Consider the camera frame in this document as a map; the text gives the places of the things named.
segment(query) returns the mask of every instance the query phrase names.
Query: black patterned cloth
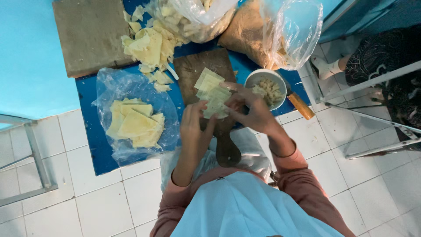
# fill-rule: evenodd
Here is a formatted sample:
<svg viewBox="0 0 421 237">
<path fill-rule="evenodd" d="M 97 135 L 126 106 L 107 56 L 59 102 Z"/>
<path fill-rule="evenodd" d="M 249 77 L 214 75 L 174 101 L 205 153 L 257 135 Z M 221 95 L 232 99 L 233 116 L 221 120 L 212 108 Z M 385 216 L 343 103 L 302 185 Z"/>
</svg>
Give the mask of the black patterned cloth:
<svg viewBox="0 0 421 237">
<path fill-rule="evenodd" d="M 349 86 L 421 60 L 421 24 L 364 38 L 351 55 L 345 78 Z M 382 89 L 393 121 L 421 129 L 421 70 L 375 85 Z M 398 130 L 400 140 L 408 140 Z M 421 145 L 414 145 L 421 150 Z"/>
</svg>

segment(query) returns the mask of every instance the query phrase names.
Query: wooden cutting board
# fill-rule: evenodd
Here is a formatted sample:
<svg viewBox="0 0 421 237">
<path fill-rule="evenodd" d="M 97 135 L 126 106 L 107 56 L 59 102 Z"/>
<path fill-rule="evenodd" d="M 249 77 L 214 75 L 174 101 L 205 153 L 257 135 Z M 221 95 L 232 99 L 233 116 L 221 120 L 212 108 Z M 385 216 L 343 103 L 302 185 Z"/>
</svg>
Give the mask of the wooden cutting board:
<svg viewBox="0 0 421 237">
<path fill-rule="evenodd" d="M 196 97 L 197 89 L 194 88 L 203 69 L 207 67 L 211 71 L 225 78 L 225 81 L 236 82 L 228 51 L 220 48 L 213 51 L 205 51 L 174 59 L 174 68 L 179 76 L 179 86 L 184 105 L 199 101 Z M 200 119 L 202 130 L 206 128 L 208 119 Z M 229 136 L 235 120 L 229 117 L 218 119 L 213 134 L 216 137 L 216 159 L 222 167 L 233 167 L 241 160 L 241 152 Z"/>
<path fill-rule="evenodd" d="M 120 37 L 129 35 L 121 0 L 61 0 L 53 3 L 68 77 L 133 63 Z"/>
</svg>

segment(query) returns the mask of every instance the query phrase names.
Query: pink sleeve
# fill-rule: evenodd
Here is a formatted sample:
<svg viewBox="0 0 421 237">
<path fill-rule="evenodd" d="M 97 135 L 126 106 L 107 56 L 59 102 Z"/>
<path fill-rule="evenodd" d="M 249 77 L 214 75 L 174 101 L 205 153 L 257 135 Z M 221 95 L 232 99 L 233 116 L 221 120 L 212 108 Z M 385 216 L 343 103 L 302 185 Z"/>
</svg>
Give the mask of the pink sleeve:
<svg viewBox="0 0 421 237">
<path fill-rule="evenodd" d="M 308 169 L 308 164 L 298 149 L 288 157 L 278 157 L 273 152 L 272 155 L 280 176 L 279 190 L 290 195 L 309 216 L 323 221 L 345 237 L 355 237 L 326 197 L 325 191 Z"/>
<path fill-rule="evenodd" d="M 158 219 L 150 237 L 169 237 L 191 201 L 190 185 L 178 187 L 169 179 L 162 195 Z"/>
</svg>

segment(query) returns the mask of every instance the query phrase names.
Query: white bowl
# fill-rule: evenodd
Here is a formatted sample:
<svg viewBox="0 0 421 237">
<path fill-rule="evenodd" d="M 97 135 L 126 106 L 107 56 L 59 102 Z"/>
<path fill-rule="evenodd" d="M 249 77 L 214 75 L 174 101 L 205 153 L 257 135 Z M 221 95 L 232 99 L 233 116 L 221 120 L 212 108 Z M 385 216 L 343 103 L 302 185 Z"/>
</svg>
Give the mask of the white bowl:
<svg viewBox="0 0 421 237">
<path fill-rule="evenodd" d="M 269 108 L 270 110 L 276 110 L 284 103 L 287 94 L 287 87 L 285 85 L 284 79 L 280 74 L 269 69 L 257 69 L 248 75 L 244 82 L 244 87 L 252 88 L 254 84 L 258 85 L 260 80 L 264 78 L 268 78 L 269 80 L 278 83 L 279 91 L 281 91 L 281 93 L 284 95 L 282 100 Z"/>
</svg>

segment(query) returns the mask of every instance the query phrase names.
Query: plastic bag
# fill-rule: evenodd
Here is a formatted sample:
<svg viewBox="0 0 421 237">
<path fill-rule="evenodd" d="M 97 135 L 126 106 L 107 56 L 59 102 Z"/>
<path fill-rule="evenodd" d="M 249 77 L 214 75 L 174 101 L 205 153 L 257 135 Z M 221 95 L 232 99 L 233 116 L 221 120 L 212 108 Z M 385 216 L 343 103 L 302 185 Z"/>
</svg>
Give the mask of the plastic bag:
<svg viewBox="0 0 421 237">
<path fill-rule="evenodd" d="M 236 164 L 235 167 L 242 170 L 252 170 L 268 182 L 272 168 L 276 168 L 274 163 L 266 156 L 256 136 L 250 129 L 242 128 L 232 131 L 230 137 L 241 152 L 241 161 Z M 180 153 L 181 149 L 178 149 L 160 156 L 162 192 L 164 192 L 168 180 L 171 177 L 171 173 L 177 165 Z M 210 141 L 209 149 L 200 160 L 200 163 L 193 174 L 192 182 L 205 172 L 216 167 L 220 166 L 216 160 L 216 138 L 214 137 Z"/>
<path fill-rule="evenodd" d="M 132 74 L 123 70 L 102 68 L 96 78 L 97 99 L 92 102 L 98 108 L 99 121 L 106 132 L 112 121 L 110 106 L 114 100 L 124 98 L 140 98 L 143 102 L 151 104 L 155 113 L 164 113 L 165 124 L 158 144 L 158 148 L 133 148 L 130 139 L 114 140 L 108 135 L 107 141 L 113 148 L 112 157 L 118 165 L 124 166 L 133 162 L 144 160 L 149 155 L 173 151 L 180 139 L 180 125 L 176 107 L 168 93 L 158 93 L 153 83 L 143 74 Z"/>
<path fill-rule="evenodd" d="M 271 63 L 298 70 L 319 41 L 323 6 L 313 0 L 260 0 L 263 50 Z"/>
<path fill-rule="evenodd" d="M 145 8 L 173 34 L 192 42 L 205 43 L 228 27 L 237 2 L 238 0 L 151 0 Z"/>
<path fill-rule="evenodd" d="M 247 0 L 218 44 L 262 68 L 298 70 L 320 38 L 322 20 L 322 5 L 312 0 Z"/>
</svg>

